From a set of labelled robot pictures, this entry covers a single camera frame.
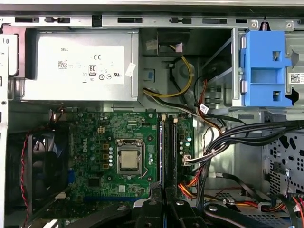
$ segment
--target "green circuit board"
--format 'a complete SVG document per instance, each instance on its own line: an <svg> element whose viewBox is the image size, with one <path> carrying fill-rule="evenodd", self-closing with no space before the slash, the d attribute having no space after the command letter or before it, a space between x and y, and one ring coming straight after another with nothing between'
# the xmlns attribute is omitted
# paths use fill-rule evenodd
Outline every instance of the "green circuit board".
<svg viewBox="0 0 304 228"><path fill-rule="evenodd" d="M72 119L71 200L148 197L157 177L156 114L78 112Z"/></svg>

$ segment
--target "screw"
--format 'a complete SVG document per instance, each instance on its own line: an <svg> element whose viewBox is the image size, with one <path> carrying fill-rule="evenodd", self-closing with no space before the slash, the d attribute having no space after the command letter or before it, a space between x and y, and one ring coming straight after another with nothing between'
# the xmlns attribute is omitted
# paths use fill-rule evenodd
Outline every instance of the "screw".
<svg viewBox="0 0 304 228"><path fill-rule="evenodd" d="M211 211L217 211L218 208L217 208L216 206L210 206L210 207L209 207L209 210L211 210Z"/></svg>
<svg viewBox="0 0 304 228"><path fill-rule="evenodd" d="M179 205L179 206L181 206L181 205L184 205L184 204L185 204L185 202L184 202L184 201L182 201L182 200L179 200L179 201L176 201L176 204L177 204L177 205Z"/></svg>
<svg viewBox="0 0 304 228"><path fill-rule="evenodd" d="M150 205L155 205L157 202L155 201L155 200L151 200L150 202L149 202L149 204Z"/></svg>
<svg viewBox="0 0 304 228"><path fill-rule="evenodd" d="M124 206L120 206L120 207L117 208L117 210L119 210L119 211L125 210L125 207Z"/></svg>

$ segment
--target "chip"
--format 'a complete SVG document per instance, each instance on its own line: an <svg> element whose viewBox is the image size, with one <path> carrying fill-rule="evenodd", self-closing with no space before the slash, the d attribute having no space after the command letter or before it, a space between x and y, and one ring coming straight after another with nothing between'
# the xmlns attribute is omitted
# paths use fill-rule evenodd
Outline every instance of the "chip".
<svg viewBox="0 0 304 228"><path fill-rule="evenodd" d="M122 169L137 169L137 158L137 151L121 151L120 167Z"/></svg>
<svg viewBox="0 0 304 228"><path fill-rule="evenodd" d="M88 181L89 187L99 187L100 186L100 179L98 178L90 178Z"/></svg>

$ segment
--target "orange wire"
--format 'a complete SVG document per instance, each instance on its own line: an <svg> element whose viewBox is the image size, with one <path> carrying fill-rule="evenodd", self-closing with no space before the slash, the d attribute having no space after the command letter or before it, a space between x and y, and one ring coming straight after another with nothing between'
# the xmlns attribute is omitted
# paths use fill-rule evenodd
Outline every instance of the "orange wire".
<svg viewBox="0 0 304 228"><path fill-rule="evenodd" d="M300 203L296 200L295 197L293 197L294 202L297 204L297 206L300 209L300 213L301 213L301 220L302 220L302 227L304 228L304 215L303 215L303 210L302 210L302 206L300 205Z"/></svg>

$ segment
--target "yellow wire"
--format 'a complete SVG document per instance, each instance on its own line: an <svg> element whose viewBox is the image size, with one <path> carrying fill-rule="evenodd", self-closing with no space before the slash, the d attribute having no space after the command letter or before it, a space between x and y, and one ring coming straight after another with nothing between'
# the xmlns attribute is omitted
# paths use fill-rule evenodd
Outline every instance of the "yellow wire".
<svg viewBox="0 0 304 228"><path fill-rule="evenodd" d="M170 45L170 47L174 50L176 50L176 48L172 45ZM150 91L146 91L145 89L143 89L143 92L145 94L148 94L148 95L151 95L151 96L155 96L155 97L176 97L176 96L179 96L179 95L182 95L184 94L191 86L191 83L192 83L192 75L191 75L191 67L190 67L190 64L189 62L187 61L187 59L182 56L181 59L184 61L184 63L186 64L186 67L188 69L188 73L189 73L189 79L188 79L188 82L185 86L185 88L183 88L180 92L176 93L176 94L157 94L157 93L154 93L154 92L150 92Z"/></svg>

